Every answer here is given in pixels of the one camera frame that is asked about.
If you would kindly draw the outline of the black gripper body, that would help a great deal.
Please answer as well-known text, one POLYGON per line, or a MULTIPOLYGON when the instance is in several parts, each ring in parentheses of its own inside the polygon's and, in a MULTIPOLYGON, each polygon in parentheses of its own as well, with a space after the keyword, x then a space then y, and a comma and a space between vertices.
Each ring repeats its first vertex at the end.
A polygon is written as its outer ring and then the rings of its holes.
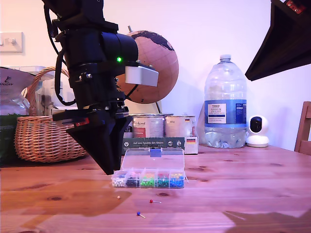
POLYGON ((129 110, 124 105, 125 94, 118 90, 116 76, 124 67, 86 64, 69 70, 69 84, 73 89, 76 110, 53 114, 59 124, 114 126, 120 119, 128 122, 129 110))

